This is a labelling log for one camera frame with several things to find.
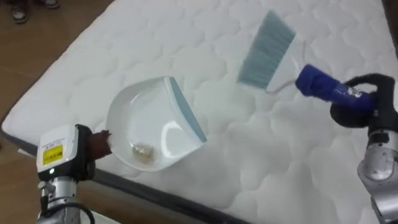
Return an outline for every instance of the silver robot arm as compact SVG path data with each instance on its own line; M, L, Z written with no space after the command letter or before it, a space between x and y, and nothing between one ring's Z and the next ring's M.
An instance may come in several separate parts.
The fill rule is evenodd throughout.
M76 200L79 181L94 177L95 160L87 139L92 136L82 125L66 125L45 133L37 150L37 171L41 180L41 211L36 224L80 224L80 213L92 212Z
M36 224L80 224L80 212L85 212L91 223L93 214L76 199L76 182L69 177L57 177L40 182L42 211Z
M398 223L398 133L379 130L369 139L372 141L358 166L359 178L371 195L380 223Z
M370 84L374 111L358 111L332 104L331 117L346 128L368 128L368 146L358 176L371 196L380 224L398 224L398 83L372 73L355 77L348 86Z

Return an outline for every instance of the wooden floor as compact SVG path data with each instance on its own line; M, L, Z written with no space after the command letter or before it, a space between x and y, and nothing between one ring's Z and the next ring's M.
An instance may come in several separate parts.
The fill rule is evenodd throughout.
M27 24L13 23L0 3L0 117L112 0L60 0L51 11L32 6ZM35 223L39 191L35 160L0 136L0 223ZM79 188L89 208L120 223L175 223L99 190Z

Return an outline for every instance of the cable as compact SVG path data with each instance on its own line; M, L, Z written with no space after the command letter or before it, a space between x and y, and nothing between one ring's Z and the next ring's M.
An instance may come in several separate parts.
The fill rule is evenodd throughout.
M95 224L94 215L91 212L91 210L86 208L84 205L82 205L80 203L76 203L76 202L63 203L61 205L56 205L56 206L52 207L51 209L47 210L43 214L43 216L50 217L54 213L59 212L61 209L64 209L64 208L79 208L80 210L82 210L86 213L86 215L88 216L88 219L90 219L90 224Z

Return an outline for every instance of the shoe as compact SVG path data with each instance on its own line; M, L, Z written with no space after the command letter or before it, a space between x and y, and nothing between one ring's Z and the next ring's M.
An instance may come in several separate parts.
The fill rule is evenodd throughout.
M11 16L16 24L24 24L28 20L28 7L26 5L11 6Z
M61 6L58 0L34 0L34 3L45 6L47 9L58 9Z

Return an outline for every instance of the quilted mattress surface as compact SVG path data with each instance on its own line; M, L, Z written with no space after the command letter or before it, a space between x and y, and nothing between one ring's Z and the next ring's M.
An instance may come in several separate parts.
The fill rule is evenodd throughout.
M174 76L205 146L159 172L128 168L114 156L100 160L100 169L251 223L377 223L356 174L366 130L339 127L329 104L294 88L269 96L236 84L270 9L307 42L306 59L341 81L398 72L378 0L116 0L2 129L32 144L65 123L101 131L121 89Z

